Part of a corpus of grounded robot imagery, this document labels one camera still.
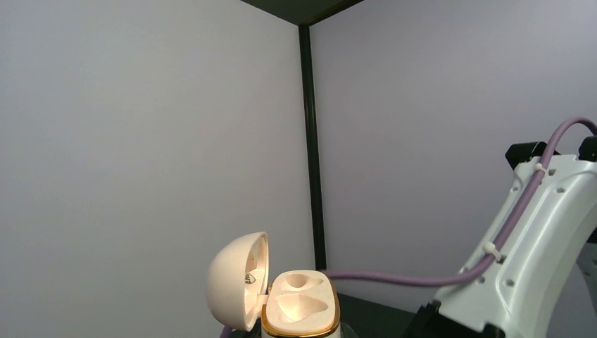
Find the gold rim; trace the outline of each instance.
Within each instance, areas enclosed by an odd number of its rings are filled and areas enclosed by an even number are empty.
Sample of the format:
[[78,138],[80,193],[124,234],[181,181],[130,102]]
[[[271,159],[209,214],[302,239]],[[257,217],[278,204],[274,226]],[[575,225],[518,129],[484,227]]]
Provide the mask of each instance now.
[[313,332],[313,333],[308,333],[308,334],[299,334],[296,335],[295,333],[291,333],[291,332],[284,332],[284,331],[280,331],[280,330],[276,330],[275,328],[273,328],[270,325],[270,322],[268,321],[268,317],[266,315],[266,305],[263,304],[263,307],[261,308],[261,326],[263,328],[263,330],[265,331],[265,333],[267,333],[268,335],[270,335],[273,338],[323,338],[323,337],[328,337],[331,334],[333,334],[334,332],[336,332],[336,330],[338,329],[338,326],[340,326],[340,301],[338,300],[338,293],[336,292],[336,286],[334,286],[334,283],[332,282],[332,280],[328,277],[329,283],[332,286],[332,292],[334,292],[334,303],[336,304],[336,313],[334,314],[334,321],[332,322],[332,324],[329,327],[326,327],[323,330],[317,331],[317,332]]

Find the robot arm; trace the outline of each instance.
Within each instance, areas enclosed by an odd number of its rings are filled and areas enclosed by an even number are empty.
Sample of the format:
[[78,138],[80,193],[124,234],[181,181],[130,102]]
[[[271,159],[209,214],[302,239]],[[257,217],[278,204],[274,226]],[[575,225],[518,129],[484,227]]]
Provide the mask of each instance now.
[[[541,143],[516,144],[506,157],[514,180],[505,203],[462,271],[485,255],[536,170]],[[476,282],[441,288],[405,337],[545,337],[575,263],[597,311],[597,137],[580,156],[557,155],[495,262]]]

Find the earbud charging case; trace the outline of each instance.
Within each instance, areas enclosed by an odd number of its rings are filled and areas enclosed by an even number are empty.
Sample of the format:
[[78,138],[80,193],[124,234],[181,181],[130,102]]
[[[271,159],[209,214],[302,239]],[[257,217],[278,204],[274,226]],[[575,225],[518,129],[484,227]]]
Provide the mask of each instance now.
[[289,271],[268,288],[268,270],[265,232],[240,237],[223,248],[207,280],[206,298],[215,319],[251,331],[261,317],[263,338],[341,337],[338,296],[326,275]]

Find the rounded white lid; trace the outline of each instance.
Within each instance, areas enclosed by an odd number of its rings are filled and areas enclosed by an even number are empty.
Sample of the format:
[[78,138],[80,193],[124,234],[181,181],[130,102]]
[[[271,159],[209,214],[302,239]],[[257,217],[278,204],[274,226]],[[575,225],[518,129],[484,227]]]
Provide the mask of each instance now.
[[248,234],[230,242],[209,268],[206,298],[213,317],[236,330],[251,331],[268,288],[268,236]]

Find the white plastic casing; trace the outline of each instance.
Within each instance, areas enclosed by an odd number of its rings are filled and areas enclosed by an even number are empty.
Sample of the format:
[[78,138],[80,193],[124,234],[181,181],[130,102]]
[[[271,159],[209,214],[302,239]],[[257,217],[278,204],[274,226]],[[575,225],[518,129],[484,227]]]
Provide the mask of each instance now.
[[[538,160],[516,167],[508,198],[464,268],[485,254],[483,246],[501,228]],[[441,288],[435,296],[440,314],[478,332],[489,323],[508,338],[546,336],[564,283],[597,225],[597,163],[559,155],[547,171],[501,249],[504,262],[493,263],[475,282]]]
[[266,294],[268,251],[268,236],[257,232],[234,240],[217,254],[206,287],[214,318],[250,331],[262,317],[264,338],[340,338],[339,303],[329,278],[318,271],[289,271],[278,276]]

